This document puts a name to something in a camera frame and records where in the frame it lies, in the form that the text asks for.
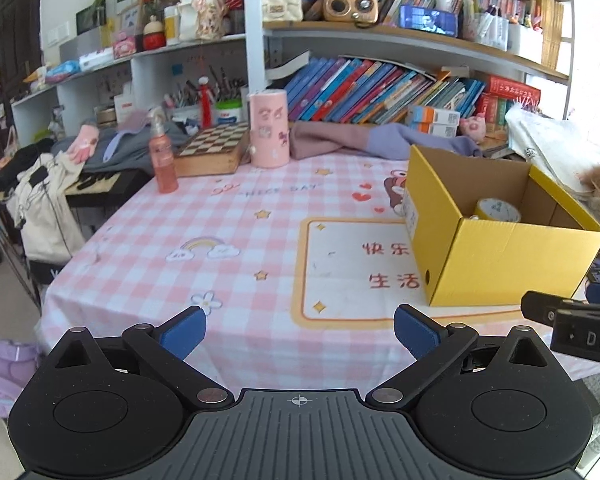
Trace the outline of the yellow tape roll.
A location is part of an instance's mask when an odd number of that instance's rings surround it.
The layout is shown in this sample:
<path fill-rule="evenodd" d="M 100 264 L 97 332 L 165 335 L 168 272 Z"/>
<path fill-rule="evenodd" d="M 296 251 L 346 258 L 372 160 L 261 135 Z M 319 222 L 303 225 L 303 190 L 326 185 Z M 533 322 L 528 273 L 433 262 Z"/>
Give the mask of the yellow tape roll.
<path fill-rule="evenodd" d="M 521 220 L 518 209 L 499 198 L 482 198 L 476 203 L 474 216 L 481 220 L 517 223 Z"/>

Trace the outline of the yellow cardboard box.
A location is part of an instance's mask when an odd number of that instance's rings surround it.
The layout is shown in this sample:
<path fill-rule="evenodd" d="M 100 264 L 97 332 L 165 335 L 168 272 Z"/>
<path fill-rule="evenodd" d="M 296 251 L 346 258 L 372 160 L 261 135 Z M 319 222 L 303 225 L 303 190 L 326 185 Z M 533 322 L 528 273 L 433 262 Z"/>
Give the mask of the yellow cardboard box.
<path fill-rule="evenodd" d="M 521 220 L 477 219 L 482 198 L 505 200 Z M 414 146 L 403 203 L 433 307 L 509 306 L 529 290 L 570 297 L 600 250 L 600 224 L 528 162 Z"/>

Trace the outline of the pink checkered tablecloth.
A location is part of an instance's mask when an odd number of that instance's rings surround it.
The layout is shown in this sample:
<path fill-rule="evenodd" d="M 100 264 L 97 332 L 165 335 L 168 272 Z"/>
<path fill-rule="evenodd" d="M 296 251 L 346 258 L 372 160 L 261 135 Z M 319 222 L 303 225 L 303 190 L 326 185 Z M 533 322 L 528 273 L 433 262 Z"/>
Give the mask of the pink checkered tablecloth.
<path fill-rule="evenodd" d="M 392 328 L 400 304 L 506 334 L 520 301 L 430 306 L 405 224 L 407 168 L 331 154 L 185 178 L 171 194 L 145 185 L 54 279 L 38 336 L 117 336 L 198 306 L 207 335 L 189 359 L 225 387 L 368 391 L 411 362 Z"/>

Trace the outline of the purple backpack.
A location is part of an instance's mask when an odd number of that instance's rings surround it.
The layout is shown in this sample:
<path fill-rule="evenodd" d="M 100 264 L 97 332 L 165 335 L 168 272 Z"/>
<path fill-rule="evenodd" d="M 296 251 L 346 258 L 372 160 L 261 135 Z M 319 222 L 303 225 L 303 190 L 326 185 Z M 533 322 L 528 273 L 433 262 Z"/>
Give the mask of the purple backpack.
<path fill-rule="evenodd" d="M 0 418 L 7 418 L 41 362 L 37 344 L 0 339 Z"/>

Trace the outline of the black keyboard piano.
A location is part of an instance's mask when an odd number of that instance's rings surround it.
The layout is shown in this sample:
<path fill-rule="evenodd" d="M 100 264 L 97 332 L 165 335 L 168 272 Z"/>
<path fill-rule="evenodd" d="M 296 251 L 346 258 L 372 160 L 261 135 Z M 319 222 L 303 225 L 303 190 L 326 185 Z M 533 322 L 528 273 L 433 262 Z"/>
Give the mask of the black keyboard piano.
<path fill-rule="evenodd" d="M 84 172 L 75 184 L 67 188 L 66 199 L 71 208 L 118 208 L 149 180 L 150 177 L 143 170 L 123 170 L 117 174 Z M 17 179 L 11 180 L 9 184 L 0 182 L 0 208 L 6 205 L 10 193 L 17 184 Z"/>

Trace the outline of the cream tote bag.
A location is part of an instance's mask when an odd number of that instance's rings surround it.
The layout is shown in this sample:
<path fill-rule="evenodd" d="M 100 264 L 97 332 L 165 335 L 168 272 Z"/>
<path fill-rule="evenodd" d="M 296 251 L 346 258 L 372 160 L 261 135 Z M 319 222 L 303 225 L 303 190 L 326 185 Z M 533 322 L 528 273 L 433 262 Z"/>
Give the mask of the cream tote bag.
<path fill-rule="evenodd" d="M 66 191 L 79 180 L 84 163 L 65 152 L 43 153 L 26 171 L 6 208 L 20 231 L 24 253 L 32 261 L 65 264 L 85 244 L 68 205 Z"/>

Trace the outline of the grey folded clothing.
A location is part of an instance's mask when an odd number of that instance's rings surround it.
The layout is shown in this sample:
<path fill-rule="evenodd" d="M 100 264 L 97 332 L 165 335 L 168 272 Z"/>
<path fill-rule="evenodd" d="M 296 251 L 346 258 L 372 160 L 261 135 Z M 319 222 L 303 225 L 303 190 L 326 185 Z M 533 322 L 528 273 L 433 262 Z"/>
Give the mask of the grey folded clothing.
<path fill-rule="evenodd" d="M 115 128 L 100 130 L 99 140 L 94 155 L 85 163 L 83 172 L 87 174 L 106 174 L 107 172 L 121 172 L 125 170 L 142 170 L 148 176 L 154 176 L 154 168 L 149 155 L 149 141 L 151 138 L 150 126 L 134 136 L 125 136 L 109 162 L 102 161 L 105 148 L 117 133 Z M 182 124 L 178 122 L 166 122 L 166 134 L 169 136 L 172 148 L 176 151 L 189 142 L 190 136 Z M 74 138 L 67 138 L 56 142 L 50 152 L 57 155 L 60 152 L 67 153 Z"/>

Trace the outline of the pink pig plush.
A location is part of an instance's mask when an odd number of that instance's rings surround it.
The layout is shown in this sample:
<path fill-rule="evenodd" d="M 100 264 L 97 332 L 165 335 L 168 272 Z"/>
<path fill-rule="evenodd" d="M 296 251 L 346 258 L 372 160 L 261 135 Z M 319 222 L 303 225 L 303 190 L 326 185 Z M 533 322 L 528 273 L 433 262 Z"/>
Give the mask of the pink pig plush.
<path fill-rule="evenodd" d="M 460 118 L 460 133 L 476 143 L 486 138 L 486 115 L 475 114 L 468 118 Z"/>

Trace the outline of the pink spray bottle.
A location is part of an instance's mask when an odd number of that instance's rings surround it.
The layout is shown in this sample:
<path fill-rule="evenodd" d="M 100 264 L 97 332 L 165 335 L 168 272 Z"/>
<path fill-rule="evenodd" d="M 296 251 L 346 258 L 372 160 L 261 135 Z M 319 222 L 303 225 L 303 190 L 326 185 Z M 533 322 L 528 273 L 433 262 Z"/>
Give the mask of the pink spray bottle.
<path fill-rule="evenodd" d="M 158 191 L 162 194 L 173 193 L 178 189 L 178 176 L 176 175 L 171 140 L 166 134 L 166 118 L 160 108 L 154 108 L 149 117 L 151 126 L 149 155 Z"/>

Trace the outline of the wooden chess box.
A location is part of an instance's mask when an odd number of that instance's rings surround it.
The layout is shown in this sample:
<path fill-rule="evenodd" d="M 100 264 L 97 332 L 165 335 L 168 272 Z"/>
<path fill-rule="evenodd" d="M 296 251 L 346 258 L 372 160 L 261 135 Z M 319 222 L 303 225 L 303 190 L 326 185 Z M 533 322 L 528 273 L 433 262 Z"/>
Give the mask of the wooden chess box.
<path fill-rule="evenodd" d="M 246 122 L 218 125 L 193 136 L 174 156 L 179 178 L 234 174 L 249 144 Z"/>

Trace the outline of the orange white medicine boxes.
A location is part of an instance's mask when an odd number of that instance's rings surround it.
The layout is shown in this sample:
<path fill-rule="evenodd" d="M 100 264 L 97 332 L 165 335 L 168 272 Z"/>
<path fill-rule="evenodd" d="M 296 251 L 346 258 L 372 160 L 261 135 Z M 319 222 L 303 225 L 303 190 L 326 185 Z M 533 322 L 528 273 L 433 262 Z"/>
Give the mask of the orange white medicine boxes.
<path fill-rule="evenodd" d="M 460 113 L 446 108 L 415 105 L 408 108 L 406 124 L 419 132 L 454 138 L 460 125 Z"/>

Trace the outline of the pink knit glove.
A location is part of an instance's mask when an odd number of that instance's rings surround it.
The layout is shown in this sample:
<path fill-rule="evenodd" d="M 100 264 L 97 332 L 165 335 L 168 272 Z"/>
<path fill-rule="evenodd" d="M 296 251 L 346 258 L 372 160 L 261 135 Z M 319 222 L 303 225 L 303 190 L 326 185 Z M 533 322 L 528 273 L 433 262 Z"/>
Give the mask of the pink knit glove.
<path fill-rule="evenodd" d="M 84 124 L 81 126 L 78 135 L 67 151 L 69 159 L 74 164 L 84 164 L 84 162 L 87 162 L 94 155 L 99 140 L 99 133 L 99 128 L 94 125 Z"/>

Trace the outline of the purple hair brush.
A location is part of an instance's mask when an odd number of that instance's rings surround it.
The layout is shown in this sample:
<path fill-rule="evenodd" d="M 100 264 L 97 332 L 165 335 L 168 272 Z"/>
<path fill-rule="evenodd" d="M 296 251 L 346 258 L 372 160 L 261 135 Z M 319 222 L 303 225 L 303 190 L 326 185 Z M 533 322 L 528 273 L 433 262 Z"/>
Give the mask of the purple hair brush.
<path fill-rule="evenodd" d="M 134 110 L 126 116 L 125 120 L 117 126 L 117 133 L 105 148 L 102 161 L 109 162 L 114 157 L 121 140 L 125 136 L 134 136 L 134 134 L 141 132 L 147 124 L 147 117 L 146 110 Z"/>

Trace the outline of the pink cylindrical humidifier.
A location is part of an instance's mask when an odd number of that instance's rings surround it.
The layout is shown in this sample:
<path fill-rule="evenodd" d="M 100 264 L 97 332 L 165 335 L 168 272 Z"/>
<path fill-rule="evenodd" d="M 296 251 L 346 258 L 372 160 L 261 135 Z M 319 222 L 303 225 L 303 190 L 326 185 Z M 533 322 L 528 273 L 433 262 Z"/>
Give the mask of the pink cylindrical humidifier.
<path fill-rule="evenodd" d="M 253 166 L 275 169 L 290 159 L 288 101 L 285 90 L 263 90 L 249 96 L 249 151 Z"/>

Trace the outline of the white green pen jar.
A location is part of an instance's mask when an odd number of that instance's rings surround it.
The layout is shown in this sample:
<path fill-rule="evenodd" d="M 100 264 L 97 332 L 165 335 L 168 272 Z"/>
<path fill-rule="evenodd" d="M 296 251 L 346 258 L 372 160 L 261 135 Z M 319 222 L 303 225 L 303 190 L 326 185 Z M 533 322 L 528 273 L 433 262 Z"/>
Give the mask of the white green pen jar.
<path fill-rule="evenodd" d="M 214 116 L 217 125 L 235 125 L 243 122 L 242 101 L 234 99 L 216 102 Z"/>

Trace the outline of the purple pink cloth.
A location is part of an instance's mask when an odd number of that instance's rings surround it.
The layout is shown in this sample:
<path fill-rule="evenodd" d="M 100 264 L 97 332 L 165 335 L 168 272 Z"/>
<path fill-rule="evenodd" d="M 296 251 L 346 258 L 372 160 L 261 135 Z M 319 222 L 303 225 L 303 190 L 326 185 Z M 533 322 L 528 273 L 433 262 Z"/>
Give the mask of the purple pink cloth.
<path fill-rule="evenodd" d="M 412 146 L 436 148 L 463 156 L 482 156 L 476 142 L 467 136 L 447 139 L 401 124 L 365 127 L 332 122 L 295 122 L 290 128 L 289 145 L 291 156 L 298 160 L 339 151 L 387 160 L 407 160 Z"/>

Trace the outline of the red tassel ornament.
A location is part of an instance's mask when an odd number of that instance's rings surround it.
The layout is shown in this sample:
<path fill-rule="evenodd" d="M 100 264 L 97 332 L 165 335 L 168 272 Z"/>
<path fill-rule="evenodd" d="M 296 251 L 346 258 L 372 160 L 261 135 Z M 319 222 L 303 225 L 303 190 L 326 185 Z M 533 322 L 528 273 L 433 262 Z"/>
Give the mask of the red tassel ornament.
<path fill-rule="evenodd" d="M 212 127 L 213 124 L 213 116 L 212 116 L 212 107 L 213 107 L 213 93 L 211 91 L 209 78 L 207 76 L 201 76 L 198 79 L 198 88 L 199 88 L 199 101 L 200 101 L 200 111 L 201 111 L 201 128 L 204 130 Z"/>

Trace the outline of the row of books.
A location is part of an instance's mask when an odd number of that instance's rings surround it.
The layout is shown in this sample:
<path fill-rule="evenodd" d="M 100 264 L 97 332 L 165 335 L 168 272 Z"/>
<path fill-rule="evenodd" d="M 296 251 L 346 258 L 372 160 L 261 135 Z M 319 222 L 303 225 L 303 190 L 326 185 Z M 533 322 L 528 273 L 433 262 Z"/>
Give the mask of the row of books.
<path fill-rule="evenodd" d="M 541 90 L 510 78 L 458 70 L 430 74 L 396 62 L 337 56 L 309 58 L 285 86 L 291 122 L 380 126 L 407 122 L 413 106 L 452 110 L 468 119 L 495 100 L 498 120 L 516 103 L 539 109 Z"/>

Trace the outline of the white shelf unit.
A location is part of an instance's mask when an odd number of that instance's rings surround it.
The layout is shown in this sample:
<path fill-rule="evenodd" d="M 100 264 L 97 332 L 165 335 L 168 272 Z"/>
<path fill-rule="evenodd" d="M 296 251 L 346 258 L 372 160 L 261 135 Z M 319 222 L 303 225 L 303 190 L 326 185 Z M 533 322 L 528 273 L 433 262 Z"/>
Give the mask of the white shelf unit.
<path fill-rule="evenodd" d="M 41 0 L 34 14 L 41 21 L 38 41 L 45 41 L 50 32 L 70 29 L 66 39 L 72 39 L 74 14 L 92 0 Z M 391 26 L 358 28 L 348 24 L 329 22 L 274 23 L 265 29 L 265 38 L 299 41 L 302 47 L 315 53 L 358 52 L 371 58 L 403 61 L 418 66 L 439 67 L 444 64 L 472 64 L 479 70 L 515 78 L 527 74 L 542 77 L 556 84 L 568 84 L 566 74 L 551 70 L 541 64 L 482 44 L 445 37 L 418 30 Z M 46 86 L 12 103 L 12 121 L 20 145 L 33 142 L 35 135 L 46 129 L 52 119 L 52 109 L 61 105 L 65 109 L 64 124 L 68 130 L 79 128 L 83 118 L 93 113 L 93 108 L 105 99 L 99 90 L 99 80 L 114 72 L 116 66 L 126 69 L 133 81 L 136 104 L 149 106 L 174 89 L 176 78 L 171 67 L 184 63 L 187 76 L 197 76 L 205 70 L 223 67 L 232 76 L 247 75 L 246 37 L 243 34 L 226 35 L 218 41 L 189 41 L 162 49 L 140 52 L 119 61 L 79 73 L 64 82 L 58 90 Z"/>

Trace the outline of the blue phone on shelf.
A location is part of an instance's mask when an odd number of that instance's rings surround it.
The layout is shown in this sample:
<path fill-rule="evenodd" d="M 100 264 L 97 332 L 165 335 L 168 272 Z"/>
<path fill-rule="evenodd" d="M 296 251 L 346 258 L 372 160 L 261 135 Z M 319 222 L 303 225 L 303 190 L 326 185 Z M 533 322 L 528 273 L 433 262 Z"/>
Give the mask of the blue phone on shelf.
<path fill-rule="evenodd" d="M 456 37 L 458 34 L 456 14 L 411 4 L 400 6 L 398 26 L 448 37 Z"/>

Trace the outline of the rabbit figurine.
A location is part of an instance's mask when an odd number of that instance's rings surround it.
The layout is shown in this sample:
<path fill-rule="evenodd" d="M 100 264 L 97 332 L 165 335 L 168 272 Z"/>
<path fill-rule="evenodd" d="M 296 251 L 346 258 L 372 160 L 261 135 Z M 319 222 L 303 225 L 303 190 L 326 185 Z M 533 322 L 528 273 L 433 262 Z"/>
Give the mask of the rabbit figurine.
<path fill-rule="evenodd" d="M 224 37 L 224 0 L 180 0 L 181 41 L 215 41 Z"/>

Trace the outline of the retro wooden radio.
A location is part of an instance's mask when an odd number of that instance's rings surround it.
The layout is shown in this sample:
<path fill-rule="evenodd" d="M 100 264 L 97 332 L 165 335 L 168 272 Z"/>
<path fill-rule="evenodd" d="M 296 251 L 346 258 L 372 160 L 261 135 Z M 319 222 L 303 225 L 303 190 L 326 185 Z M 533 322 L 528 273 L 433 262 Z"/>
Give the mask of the retro wooden radio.
<path fill-rule="evenodd" d="M 323 0 L 323 16 L 328 22 L 375 25 L 378 0 Z"/>

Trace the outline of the white quilted handbag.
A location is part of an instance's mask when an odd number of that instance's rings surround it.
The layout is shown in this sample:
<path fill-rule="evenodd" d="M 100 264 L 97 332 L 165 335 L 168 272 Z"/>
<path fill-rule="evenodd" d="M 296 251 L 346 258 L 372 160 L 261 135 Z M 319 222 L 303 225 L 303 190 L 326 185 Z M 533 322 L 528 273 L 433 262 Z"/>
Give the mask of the white quilted handbag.
<path fill-rule="evenodd" d="M 265 23 L 301 22 L 302 0 L 261 0 L 262 21 Z"/>

